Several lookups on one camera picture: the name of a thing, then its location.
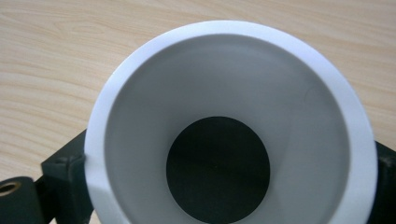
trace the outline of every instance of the black mount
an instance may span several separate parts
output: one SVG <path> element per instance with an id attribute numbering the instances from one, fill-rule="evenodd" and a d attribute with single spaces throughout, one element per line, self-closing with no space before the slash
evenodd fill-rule
<path id="1" fill-rule="evenodd" d="M 93 211 L 84 173 L 85 131 L 41 163 L 36 182 L 20 176 L 0 182 L 0 223 L 86 224 Z M 378 181 L 368 224 L 396 223 L 396 152 L 376 142 Z"/>

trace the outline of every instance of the light wood tabletop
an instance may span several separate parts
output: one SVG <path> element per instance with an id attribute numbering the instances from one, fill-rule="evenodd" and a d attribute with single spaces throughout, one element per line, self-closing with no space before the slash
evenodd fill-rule
<path id="1" fill-rule="evenodd" d="M 40 162 L 86 128 L 99 91 L 135 49 L 211 20 L 268 25 L 317 49 L 359 95 L 375 140 L 396 148 L 394 0 L 3 0 L 0 180 L 38 179 Z"/>

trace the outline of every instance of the white circular rim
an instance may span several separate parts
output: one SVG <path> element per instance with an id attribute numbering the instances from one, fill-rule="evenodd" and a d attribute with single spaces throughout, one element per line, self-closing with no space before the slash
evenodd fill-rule
<path id="1" fill-rule="evenodd" d="M 338 70 L 303 41 L 276 29 L 245 21 L 205 21 L 160 35 L 131 54 L 113 73 L 92 110 L 85 139 L 85 172 L 89 193 L 104 223 L 131 223 L 110 187 L 105 136 L 111 108 L 134 72 L 161 50 L 203 35 L 244 35 L 284 49 L 312 69 L 327 86 L 345 120 L 350 145 L 346 187 L 329 223 L 366 223 L 375 196 L 377 166 L 370 122 L 355 92 Z"/>

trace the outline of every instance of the black hole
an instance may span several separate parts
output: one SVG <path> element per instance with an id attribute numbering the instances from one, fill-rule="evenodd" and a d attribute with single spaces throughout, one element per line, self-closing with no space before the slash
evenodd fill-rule
<path id="1" fill-rule="evenodd" d="M 166 177 L 187 214 L 227 224 L 247 217 L 262 202 L 270 165 L 264 144 L 247 125 L 211 117 L 180 133 L 169 151 Z"/>
<path id="2" fill-rule="evenodd" d="M 15 191 L 19 187 L 20 183 L 18 182 L 10 182 L 6 183 L 3 186 L 0 187 L 0 196 L 5 196 L 13 191 Z"/>

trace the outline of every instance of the wood grain surface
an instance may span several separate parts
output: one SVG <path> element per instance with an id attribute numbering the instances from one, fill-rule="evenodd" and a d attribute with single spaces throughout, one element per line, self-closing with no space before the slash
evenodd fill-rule
<path id="1" fill-rule="evenodd" d="M 394 0 L 2 0 L 0 180 L 39 178 L 40 162 L 86 128 L 99 91 L 129 54 L 208 20 L 254 21 L 317 49 L 361 98 L 375 139 L 396 148 Z"/>

